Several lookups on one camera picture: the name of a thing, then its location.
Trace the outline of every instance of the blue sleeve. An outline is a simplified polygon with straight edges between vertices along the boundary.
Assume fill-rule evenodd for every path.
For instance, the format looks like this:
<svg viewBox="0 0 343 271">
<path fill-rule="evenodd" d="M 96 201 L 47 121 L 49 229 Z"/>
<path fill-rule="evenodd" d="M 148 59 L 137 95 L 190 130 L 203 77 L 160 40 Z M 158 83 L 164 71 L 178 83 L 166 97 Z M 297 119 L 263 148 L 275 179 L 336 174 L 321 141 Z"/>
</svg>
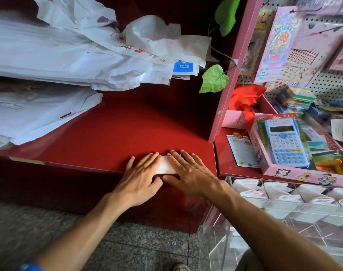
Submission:
<svg viewBox="0 0 343 271">
<path fill-rule="evenodd" d="M 43 271 L 43 270 L 35 263 L 27 263 L 27 264 L 22 264 L 20 266 L 19 271 Z"/>
</svg>

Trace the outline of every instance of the hand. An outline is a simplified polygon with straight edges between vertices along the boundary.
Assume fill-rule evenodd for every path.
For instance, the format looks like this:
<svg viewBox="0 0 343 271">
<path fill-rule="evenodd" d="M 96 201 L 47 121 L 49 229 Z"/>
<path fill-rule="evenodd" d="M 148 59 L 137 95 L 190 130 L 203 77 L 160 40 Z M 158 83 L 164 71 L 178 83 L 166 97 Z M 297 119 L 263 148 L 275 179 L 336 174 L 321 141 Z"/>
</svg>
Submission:
<svg viewBox="0 0 343 271">
<path fill-rule="evenodd" d="M 168 153 L 168 160 L 178 172 L 180 180 L 171 175 L 163 176 L 163 180 L 186 194 L 206 197 L 211 186 L 219 181 L 218 178 L 210 172 L 194 153 L 189 155 L 181 150 L 181 154 L 185 159 L 174 150 L 171 150 L 170 153 Z"/>
<path fill-rule="evenodd" d="M 135 157 L 131 157 L 123 178 L 110 194 L 111 197 L 117 197 L 118 201 L 123 204 L 126 208 L 124 211 L 132 206 L 143 204 L 163 185 L 159 177 L 152 182 L 154 173 L 161 162 L 158 152 L 146 155 L 135 168 L 133 168 L 134 160 Z"/>
</svg>

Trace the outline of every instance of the person's left hand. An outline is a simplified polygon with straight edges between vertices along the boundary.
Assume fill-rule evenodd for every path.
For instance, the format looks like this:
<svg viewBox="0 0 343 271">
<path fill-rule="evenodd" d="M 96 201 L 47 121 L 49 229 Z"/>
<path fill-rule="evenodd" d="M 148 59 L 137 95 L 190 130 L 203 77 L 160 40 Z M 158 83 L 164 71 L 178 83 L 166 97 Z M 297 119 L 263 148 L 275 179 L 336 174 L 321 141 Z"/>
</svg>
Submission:
<svg viewBox="0 0 343 271">
<path fill-rule="evenodd" d="M 116 197 L 123 204 L 126 208 L 124 210 L 143 204 L 163 185 L 159 177 L 152 182 L 161 162 L 158 152 L 146 155 L 135 168 L 133 168 L 134 160 L 134 157 L 129 160 L 123 178 L 110 194 L 110 197 Z"/>
</svg>

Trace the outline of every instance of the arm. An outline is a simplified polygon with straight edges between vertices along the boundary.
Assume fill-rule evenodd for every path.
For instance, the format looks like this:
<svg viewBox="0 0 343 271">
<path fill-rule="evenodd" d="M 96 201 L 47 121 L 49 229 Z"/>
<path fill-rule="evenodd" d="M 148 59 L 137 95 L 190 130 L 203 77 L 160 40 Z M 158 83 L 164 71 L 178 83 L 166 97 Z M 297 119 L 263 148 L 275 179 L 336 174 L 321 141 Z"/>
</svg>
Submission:
<svg viewBox="0 0 343 271">
<path fill-rule="evenodd" d="M 181 151 L 168 154 L 181 180 L 163 180 L 190 195 L 203 196 L 215 205 L 246 241 L 267 270 L 343 271 L 330 255 L 307 238 L 289 228 L 236 193 L 225 181 L 216 178 L 201 159 Z M 286 260 L 292 256 L 295 260 Z"/>
<path fill-rule="evenodd" d="M 141 205 L 163 182 L 152 177 L 160 164 L 159 154 L 149 154 L 135 168 L 134 157 L 115 189 L 106 194 L 73 228 L 48 245 L 35 262 L 44 271 L 81 270 L 115 220 L 132 206 Z"/>
</svg>

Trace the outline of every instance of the finger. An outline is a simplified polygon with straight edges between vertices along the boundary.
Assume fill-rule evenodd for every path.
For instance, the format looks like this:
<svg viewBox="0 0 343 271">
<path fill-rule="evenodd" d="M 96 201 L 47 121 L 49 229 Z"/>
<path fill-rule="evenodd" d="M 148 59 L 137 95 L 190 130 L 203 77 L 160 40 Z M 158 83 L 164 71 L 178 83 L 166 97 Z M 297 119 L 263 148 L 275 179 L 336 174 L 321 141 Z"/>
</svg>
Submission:
<svg viewBox="0 0 343 271">
<path fill-rule="evenodd" d="M 158 169 L 158 167 L 160 166 L 161 163 L 161 156 L 157 156 L 153 162 L 149 165 L 149 169 L 150 171 L 153 173 L 153 175 L 155 174 L 155 171 Z"/>
<path fill-rule="evenodd" d="M 163 185 L 163 181 L 161 180 L 161 178 L 156 177 L 155 180 L 148 186 L 150 197 L 154 196 L 162 185 Z"/>
<path fill-rule="evenodd" d="M 184 158 L 187 160 L 190 164 L 196 164 L 195 160 L 192 156 L 190 156 L 186 151 L 180 150 L 180 153 L 184 156 Z"/>
<path fill-rule="evenodd" d="M 152 155 L 153 153 L 149 153 L 148 155 L 146 155 L 144 158 L 142 158 L 139 162 L 138 162 L 138 164 L 136 165 L 136 166 L 141 166 L 141 165 L 143 165 L 143 163 L 145 163 L 145 161 L 148 159 L 148 158 L 150 158 L 150 156 Z"/>
<path fill-rule="evenodd" d="M 179 190 L 184 192 L 184 183 L 181 180 L 178 180 L 172 175 L 164 175 L 163 176 L 163 181 L 166 182 L 167 184 L 170 184 L 173 187 L 178 188 Z"/>
<path fill-rule="evenodd" d="M 197 155 L 195 155 L 194 153 L 192 153 L 192 157 L 193 159 L 195 160 L 195 162 L 197 164 L 200 164 L 200 165 L 204 165 L 203 162 L 201 161 L 201 158 L 199 158 Z"/>
<path fill-rule="evenodd" d="M 128 161 L 128 163 L 126 164 L 126 169 L 125 172 L 133 169 L 133 163 L 134 163 L 135 157 L 131 157 L 130 160 Z"/>
<path fill-rule="evenodd" d="M 151 155 L 144 163 L 143 166 L 147 167 L 149 166 L 155 159 L 157 159 L 159 156 L 159 152 L 155 152 L 153 155 Z"/>
<path fill-rule="evenodd" d="M 174 150 L 170 150 L 170 153 L 174 156 L 174 158 L 179 162 L 181 165 L 186 165 L 188 162 L 183 159 L 182 155 L 176 153 Z"/>
<path fill-rule="evenodd" d="M 169 163 L 171 164 L 171 166 L 178 172 L 180 171 L 180 168 L 182 167 L 182 165 L 174 158 L 174 156 L 170 153 L 168 153 L 166 155 Z"/>
</svg>

